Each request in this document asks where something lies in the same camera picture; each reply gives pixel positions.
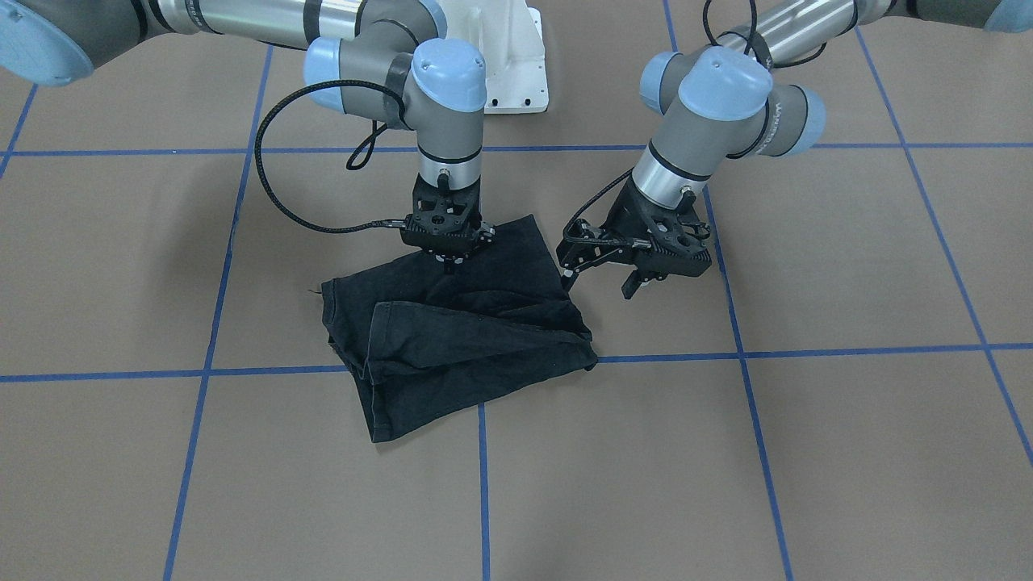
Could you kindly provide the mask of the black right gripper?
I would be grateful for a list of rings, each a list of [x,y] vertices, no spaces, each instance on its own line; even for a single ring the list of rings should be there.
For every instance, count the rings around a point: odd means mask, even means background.
[[[416,178],[412,212],[404,219],[401,240],[425,253],[438,255],[444,275],[453,275],[461,259],[477,253],[496,235],[481,215],[481,181],[462,189],[442,187]]]

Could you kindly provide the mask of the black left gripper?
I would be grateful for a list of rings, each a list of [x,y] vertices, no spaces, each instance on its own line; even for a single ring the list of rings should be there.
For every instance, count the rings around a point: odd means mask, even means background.
[[[583,213],[612,188],[621,191],[603,224],[594,227]],[[625,300],[631,300],[650,281],[668,276],[698,277],[713,264],[707,242],[712,228],[695,212],[696,191],[684,186],[675,195],[675,208],[656,205],[641,194],[631,179],[616,179],[598,194],[584,202],[563,230],[557,247],[561,281],[573,283],[580,273],[616,262],[631,265],[622,283]]]

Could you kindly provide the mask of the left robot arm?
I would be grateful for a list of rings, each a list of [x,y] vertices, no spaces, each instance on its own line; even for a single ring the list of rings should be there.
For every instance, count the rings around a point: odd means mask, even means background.
[[[744,25],[708,34],[691,54],[661,52],[641,71],[641,102],[660,114],[634,169],[600,227],[573,215],[557,247],[565,290],[584,270],[630,265],[630,299],[650,281],[698,277],[712,265],[712,230],[695,212],[723,161],[807,151],[826,124],[824,102],[772,74],[812,61],[831,40],[885,16],[992,32],[1031,28],[1029,1],[783,1],[751,11]]]

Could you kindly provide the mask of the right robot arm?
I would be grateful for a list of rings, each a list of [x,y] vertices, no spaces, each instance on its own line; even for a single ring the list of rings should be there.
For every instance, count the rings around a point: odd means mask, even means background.
[[[361,149],[387,130],[416,133],[420,169],[412,210],[366,228],[397,228],[406,245],[446,267],[495,236],[480,213],[487,64],[478,48],[449,38],[435,1],[4,1],[2,66],[34,84],[63,87],[150,38],[204,32],[305,52],[305,86],[276,104],[256,129],[262,161],[270,123],[305,95],[322,108],[373,123]]]

